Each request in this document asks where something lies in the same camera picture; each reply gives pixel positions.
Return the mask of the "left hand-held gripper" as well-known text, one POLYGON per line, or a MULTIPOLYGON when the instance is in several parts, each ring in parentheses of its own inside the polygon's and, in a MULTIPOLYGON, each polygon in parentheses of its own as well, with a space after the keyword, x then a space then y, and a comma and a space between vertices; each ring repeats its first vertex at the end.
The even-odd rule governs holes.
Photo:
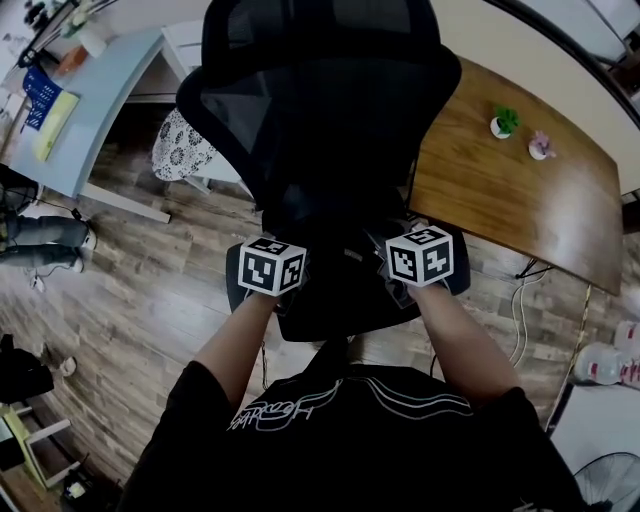
POLYGON ((236 306, 255 293, 279 300, 277 314, 287 314, 309 281, 306 248, 272 235, 249 237, 239 249, 236 306))

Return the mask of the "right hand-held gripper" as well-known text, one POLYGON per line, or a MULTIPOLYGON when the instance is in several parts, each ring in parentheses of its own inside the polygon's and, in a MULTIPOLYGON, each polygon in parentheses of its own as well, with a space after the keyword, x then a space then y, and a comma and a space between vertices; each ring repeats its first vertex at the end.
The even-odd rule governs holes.
POLYGON ((408 286, 423 288, 454 273, 452 236, 436 226, 411 231, 384 242, 385 287, 400 308, 413 303, 408 286))

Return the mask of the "black mesh office chair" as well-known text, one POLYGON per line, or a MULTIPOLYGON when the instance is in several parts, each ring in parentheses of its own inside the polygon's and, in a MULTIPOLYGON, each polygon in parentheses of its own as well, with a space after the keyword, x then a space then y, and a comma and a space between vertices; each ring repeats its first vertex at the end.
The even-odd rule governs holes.
POLYGON ((461 75, 429 0, 212 0, 177 107, 262 214, 291 185, 403 198, 461 75))

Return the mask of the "person's right forearm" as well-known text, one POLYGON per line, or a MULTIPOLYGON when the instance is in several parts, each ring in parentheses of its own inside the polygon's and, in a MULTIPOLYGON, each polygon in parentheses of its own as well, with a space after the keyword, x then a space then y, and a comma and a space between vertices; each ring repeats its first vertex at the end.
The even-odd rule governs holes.
POLYGON ((520 386, 509 358, 448 289, 411 286, 445 380, 482 406, 520 386))

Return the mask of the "person's left forearm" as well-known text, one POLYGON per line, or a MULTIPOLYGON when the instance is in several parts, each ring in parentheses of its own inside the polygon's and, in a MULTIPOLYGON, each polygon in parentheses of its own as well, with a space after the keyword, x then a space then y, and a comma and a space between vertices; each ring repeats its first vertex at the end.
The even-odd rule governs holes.
POLYGON ((237 411, 244 398, 278 297, 253 293, 200 349, 195 361, 218 381, 237 411))

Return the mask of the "yellow black striped tape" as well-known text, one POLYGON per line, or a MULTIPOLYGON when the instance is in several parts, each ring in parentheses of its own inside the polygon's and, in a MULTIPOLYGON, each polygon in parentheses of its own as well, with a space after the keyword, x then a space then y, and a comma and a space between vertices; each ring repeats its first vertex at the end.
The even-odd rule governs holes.
POLYGON ((578 351, 579 351, 579 349, 580 349, 580 347, 582 345, 582 342, 584 340, 585 326, 586 326, 586 322, 587 322, 587 318, 588 318, 589 304, 590 304, 591 295, 592 295, 592 286, 588 285, 587 289, 586 289, 586 293, 585 293, 584 303, 583 303, 582 316, 581 316, 579 329, 578 329, 578 337, 577 337, 577 340, 576 340, 576 342, 575 342, 575 344, 573 346, 573 349, 571 351, 571 356, 570 356, 570 359, 569 359, 567 370, 566 370, 565 375, 564 375, 564 377, 562 379, 562 382, 561 382, 560 390, 559 390, 558 395, 557 395, 557 397, 555 399, 555 402, 553 404, 551 413, 550 413, 550 415, 549 415, 549 417, 547 419, 547 422, 545 424, 544 430, 548 435, 550 435, 553 432, 553 430, 555 429, 555 424, 557 422, 556 416, 558 415, 561 402, 563 401, 563 397, 565 395, 565 390, 567 388, 569 377, 571 376, 571 373, 573 371, 573 367, 575 365, 575 360, 577 358, 578 351))

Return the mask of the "person's black printed shirt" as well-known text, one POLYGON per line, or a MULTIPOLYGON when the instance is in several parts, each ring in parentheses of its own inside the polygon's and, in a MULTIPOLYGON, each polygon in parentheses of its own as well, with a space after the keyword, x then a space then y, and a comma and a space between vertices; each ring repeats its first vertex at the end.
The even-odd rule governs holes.
POLYGON ((118 512, 583 512, 523 390, 474 408, 411 367, 313 360, 234 411, 183 370, 118 512))

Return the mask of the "large clear water bottle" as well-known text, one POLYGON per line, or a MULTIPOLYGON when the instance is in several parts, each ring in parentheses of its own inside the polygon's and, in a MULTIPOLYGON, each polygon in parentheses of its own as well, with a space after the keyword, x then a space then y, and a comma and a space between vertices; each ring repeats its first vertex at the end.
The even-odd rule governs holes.
POLYGON ((640 357, 640 321, 621 321, 615 330, 614 346, 631 357, 640 357))
POLYGON ((577 354, 573 367, 574 377, 582 382, 615 385, 621 380, 626 357, 614 346, 594 342, 577 354))

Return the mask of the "light grey desk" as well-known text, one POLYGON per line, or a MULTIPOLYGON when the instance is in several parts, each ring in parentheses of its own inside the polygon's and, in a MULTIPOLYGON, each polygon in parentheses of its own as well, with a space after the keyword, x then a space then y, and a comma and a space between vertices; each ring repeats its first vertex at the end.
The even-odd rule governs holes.
POLYGON ((167 224, 171 216, 89 182, 111 126, 132 90, 164 45, 158 28, 111 41, 98 58, 90 58, 62 87, 79 97, 46 161, 32 149, 35 133, 26 128, 17 138, 9 167, 69 198, 84 196, 167 224))

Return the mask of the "white table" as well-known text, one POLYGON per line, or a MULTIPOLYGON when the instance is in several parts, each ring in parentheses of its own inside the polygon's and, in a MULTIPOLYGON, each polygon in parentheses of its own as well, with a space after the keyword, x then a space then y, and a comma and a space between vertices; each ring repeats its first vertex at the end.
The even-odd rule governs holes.
POLYGON ((551 440, 572 472, 610 453, 640 457, 640 390, 573 388, 551 440))

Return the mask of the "yellow sheet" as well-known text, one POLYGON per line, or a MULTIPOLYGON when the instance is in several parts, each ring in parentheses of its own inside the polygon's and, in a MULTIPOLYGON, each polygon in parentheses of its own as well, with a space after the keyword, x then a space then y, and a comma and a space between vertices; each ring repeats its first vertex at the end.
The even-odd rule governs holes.
POLYGON ((35 137, 32 150, 37 160, 44 162, 47 160, 59 134, 71 113, 79 102, 79 98, 71 93, 62 91, 48 114, 35 137))

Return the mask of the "black bag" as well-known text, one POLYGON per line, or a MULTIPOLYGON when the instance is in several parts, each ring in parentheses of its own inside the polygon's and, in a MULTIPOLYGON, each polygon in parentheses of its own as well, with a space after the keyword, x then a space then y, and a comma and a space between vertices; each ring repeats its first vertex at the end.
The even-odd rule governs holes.
POLYGON ((16 348, 13 336, 0 339, 0 403, 11 405, 54 389, 53 375, 32 353, 16 348))

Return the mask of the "orange box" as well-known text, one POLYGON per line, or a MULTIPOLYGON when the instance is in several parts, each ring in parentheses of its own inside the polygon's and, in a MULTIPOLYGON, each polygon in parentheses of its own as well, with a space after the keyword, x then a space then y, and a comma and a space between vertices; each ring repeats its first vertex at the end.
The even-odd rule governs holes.
POLYGON ((84 46, 79 45, 67 52, 60 61, 56 75, 65 76, 77 70, 87 59, 88 52, 84 46))

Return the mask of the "white vase with flowers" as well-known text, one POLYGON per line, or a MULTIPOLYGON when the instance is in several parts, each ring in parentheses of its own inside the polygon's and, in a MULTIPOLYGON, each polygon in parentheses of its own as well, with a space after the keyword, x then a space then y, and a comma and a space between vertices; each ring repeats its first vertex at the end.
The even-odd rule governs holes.
POLYGON ((64 21, 61 34, 67 39, 76 37, 90 56, 98 58, 106 50, 107 42, 95 29, 89 10, 82 5, 76 7, 64 21))

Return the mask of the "white metal frame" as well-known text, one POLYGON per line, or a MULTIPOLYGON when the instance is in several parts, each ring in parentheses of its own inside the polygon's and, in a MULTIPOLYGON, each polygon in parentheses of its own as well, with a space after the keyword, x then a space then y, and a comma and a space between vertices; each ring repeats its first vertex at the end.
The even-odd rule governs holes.
POLYGON ((24 415, 31 414, 32 412, 33 409, 30 406, 16 410, 12 406, 5 404, 0 405, 0 418, 5 421, 9 431, 17 439, 18 445, 24 455, 27 469, 35 480, 45 490, 48 490, 62 482, 72 471, 79 469, 81 463, 74 460, 58 473, 53 474, 50 477, 45 475, 43 467, 36 457, 33 447, 35 444, 70 428, 71 421, 69 419, 62 419, 47 427, 41 428, 40 430, 31 432, 24 424, 22 417, 24 415))

